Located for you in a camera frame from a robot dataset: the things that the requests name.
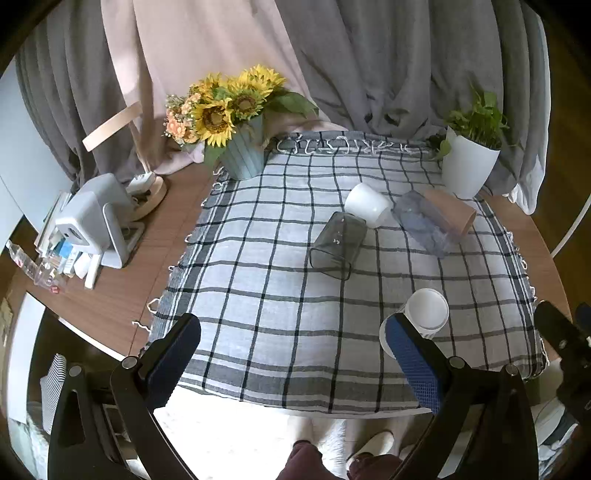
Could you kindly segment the checkered paper cup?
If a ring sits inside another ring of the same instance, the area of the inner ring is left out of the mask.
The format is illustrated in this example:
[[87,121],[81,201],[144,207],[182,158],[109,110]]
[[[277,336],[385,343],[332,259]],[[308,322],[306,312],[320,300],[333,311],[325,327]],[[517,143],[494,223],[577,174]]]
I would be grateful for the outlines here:
[[398,310],[426,339],[433,339],[448,323],[450,308],[444,295],[433,288],[414,292]]

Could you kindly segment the pink plastic cup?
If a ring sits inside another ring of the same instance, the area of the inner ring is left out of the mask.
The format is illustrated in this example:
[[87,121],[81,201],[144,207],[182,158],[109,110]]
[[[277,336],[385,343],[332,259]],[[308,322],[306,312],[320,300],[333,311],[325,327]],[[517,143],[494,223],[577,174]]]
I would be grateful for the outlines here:
[[424,197],[439,210],[454,234],[463,237],[468,233],[476,217],[473,207],[439,189],[427,189]]

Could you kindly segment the clear blue plastic cup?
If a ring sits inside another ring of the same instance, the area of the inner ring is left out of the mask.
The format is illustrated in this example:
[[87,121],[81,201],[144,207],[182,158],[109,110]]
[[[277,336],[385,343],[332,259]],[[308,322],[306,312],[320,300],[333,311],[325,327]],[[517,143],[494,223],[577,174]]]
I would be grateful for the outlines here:
[[444,258],[462,240],[442,211],[417,191],[401,196],[393,215],[399,224],[431,255]]

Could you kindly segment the white ceramic cup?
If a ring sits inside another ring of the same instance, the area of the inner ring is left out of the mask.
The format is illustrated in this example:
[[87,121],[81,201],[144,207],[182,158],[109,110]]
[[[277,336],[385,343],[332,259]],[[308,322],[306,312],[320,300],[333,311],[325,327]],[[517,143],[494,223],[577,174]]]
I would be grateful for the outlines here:
[[393,202],[366,183],[360,183],[349,192],[345,212],[365,221],[369,228],[383,226],[393,209]]

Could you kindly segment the grey star cushion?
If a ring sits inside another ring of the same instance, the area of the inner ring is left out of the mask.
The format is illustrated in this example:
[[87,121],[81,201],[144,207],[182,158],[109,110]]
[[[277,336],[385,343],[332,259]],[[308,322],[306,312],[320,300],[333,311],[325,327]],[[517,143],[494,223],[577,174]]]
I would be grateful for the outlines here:
[[66,367],[66,358],[56,353],[48,373],[40,379],[42,427],[47,434],[50,434],[52,431],[61,390],[67,376]]

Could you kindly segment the white floor lamp pole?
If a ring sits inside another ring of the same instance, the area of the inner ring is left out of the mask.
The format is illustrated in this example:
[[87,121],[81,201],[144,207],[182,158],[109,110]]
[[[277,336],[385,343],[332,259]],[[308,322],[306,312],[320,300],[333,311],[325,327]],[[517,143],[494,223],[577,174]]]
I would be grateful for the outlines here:
[[551,257],[552,258],[555,258],[562,251],[562,249],[566,246],[566,244],[569,242],[569,240],[574,235],[574,233],[578,229],[579,225],[581,224],[581,222],[585,218],[585,216],[586,216],[587,212],[589,211],[590,207],[591,207],[591,194],[587,197],[587,199],[586,199],[585,203],[583,204],[581,210],[579,211],[579,213],[576,216],[575,220],[573,221],[573,223],[571,224],[571,226],[568,228],[568,230],[566,231],[566,233],[564,234],[564,236],[562,237],[562,239],[559,241],[559,243],[556,245],[556,247],[552,250],[552,252],[551,252]]

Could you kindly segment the white slipper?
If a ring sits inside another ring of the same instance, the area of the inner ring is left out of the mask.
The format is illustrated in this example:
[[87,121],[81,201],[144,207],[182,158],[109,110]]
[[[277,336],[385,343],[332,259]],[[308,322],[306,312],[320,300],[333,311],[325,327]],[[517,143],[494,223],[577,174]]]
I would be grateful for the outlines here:
[[346,461],[346,467],[349,467],[362,454],[372,454],[374,456],[384,455],[391,452],[394,447],[394,434],[390,430],[384,430],[370,438],[363,447],[349,456]]

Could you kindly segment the crumpled plastic bottle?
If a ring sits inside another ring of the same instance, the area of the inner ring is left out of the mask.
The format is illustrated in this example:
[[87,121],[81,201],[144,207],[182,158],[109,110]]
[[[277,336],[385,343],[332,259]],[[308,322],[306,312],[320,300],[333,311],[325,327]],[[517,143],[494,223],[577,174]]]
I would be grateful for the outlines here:
[[37,264],[19,245],[10,240],[6,242],[6,248],[13,262],[36,286],[44,288],[52,294],[59,294],[63,291],[62,281],[51,265]]

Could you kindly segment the stack of books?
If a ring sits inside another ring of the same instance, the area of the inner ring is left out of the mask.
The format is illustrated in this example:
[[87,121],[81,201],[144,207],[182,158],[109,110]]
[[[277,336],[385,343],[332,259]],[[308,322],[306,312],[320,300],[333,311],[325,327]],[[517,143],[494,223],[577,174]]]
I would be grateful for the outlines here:
[[79,241],[73,242],[75,236],[63,233],[56,223],[72,199],[79,197],[80,194],[60,192],[34,241],[39,258],[33,282],[54,294],[63,292],[66,279],[74,276],[84,281],[86,289],[92,290],[100,269],[99,257],[86,252]]

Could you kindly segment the white plant pot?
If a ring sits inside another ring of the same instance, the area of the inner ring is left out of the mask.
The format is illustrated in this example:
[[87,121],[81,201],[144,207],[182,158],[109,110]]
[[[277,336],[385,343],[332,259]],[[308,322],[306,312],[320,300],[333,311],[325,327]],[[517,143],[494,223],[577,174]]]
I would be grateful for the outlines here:
[[446,141],[451,150],[442,162],[444,184],[459,198],[471,199],[484,186],[500,151],[458,135],[451,127],[447,129]]

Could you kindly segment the grey glass tumbler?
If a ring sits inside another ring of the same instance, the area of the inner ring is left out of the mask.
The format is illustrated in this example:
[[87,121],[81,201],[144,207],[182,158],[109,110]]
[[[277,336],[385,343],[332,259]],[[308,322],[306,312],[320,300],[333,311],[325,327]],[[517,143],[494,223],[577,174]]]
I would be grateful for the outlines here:
[[368,231],[365,220],[346,212],[335,212],[308,249],[311,269],[346,281]]

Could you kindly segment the green potted plant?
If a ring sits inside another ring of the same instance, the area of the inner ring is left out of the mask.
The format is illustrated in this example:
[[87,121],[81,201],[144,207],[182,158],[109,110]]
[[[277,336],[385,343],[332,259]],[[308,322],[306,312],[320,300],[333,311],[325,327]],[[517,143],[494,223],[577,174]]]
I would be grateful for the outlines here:
[[473,83],[470,83],[470,88],[473,98],[470,109],[451,110],[445,119],[446,130],[440,130],[427,139],[428,146],[434,152],[434,158],[442,160],[452,151],[452,141],[447,139],[447,133],[450,131],[490,150],[500,150],[507,146],[524,151],[525,147],[520,141],[509,142],[507,134],[510,125],[498,108],[497,95],[482,90]]

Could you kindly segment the light blue ribbed vase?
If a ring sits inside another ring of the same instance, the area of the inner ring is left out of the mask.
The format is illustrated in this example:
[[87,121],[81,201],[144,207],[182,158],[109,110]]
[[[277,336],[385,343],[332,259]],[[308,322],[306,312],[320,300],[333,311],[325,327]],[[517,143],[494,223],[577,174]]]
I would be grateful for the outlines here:
[[219,161],[232,180],[249,180],[263,172],[264,151],[263,115],[259,115],[236,128]]

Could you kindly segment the sunflower bouquet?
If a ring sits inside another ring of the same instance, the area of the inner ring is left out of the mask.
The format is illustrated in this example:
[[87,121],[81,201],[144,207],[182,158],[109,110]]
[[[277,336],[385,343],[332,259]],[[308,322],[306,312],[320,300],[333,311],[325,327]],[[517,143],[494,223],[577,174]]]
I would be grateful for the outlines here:
[[318,113],[318,107],[300,93],[286,88],[287,79],[257,64],[238,76],[209,73],[190,85],[185,96],[166,98],[164,136],[181,149],[204,149],[204,162],[214,166],[238,138],[242,127],[252,129],[267,111]]

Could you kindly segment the grey curtain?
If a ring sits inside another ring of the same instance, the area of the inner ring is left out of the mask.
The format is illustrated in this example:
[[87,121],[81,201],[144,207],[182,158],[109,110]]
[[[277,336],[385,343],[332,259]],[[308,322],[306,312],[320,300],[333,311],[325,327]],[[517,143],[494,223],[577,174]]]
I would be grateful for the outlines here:
[[[113,173],[129,181],[143,162],[142,105],[126,104],[100,4],[63,1],[16,54],[27,110],[57,163],[81,185]],[[524,212],[546,173],[550,68],[540,17],[522,1],[273,1],[318,128],[424,139],[472,103],[470,83],[494,92],[510,143],[487,180]]]

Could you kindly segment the pink curtain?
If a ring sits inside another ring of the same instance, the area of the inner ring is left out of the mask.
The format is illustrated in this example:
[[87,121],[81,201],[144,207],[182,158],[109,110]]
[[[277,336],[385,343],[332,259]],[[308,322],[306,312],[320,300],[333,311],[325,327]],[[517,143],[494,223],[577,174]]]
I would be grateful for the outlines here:
[[304,73],[273,1],[103,1],[105,36],[126,104],[139,102],[140,154],[159,175],[204,153],[180,150],[163,135],[167,95],[184,95],[209,73],[237,75],[260,64],[308,96]]

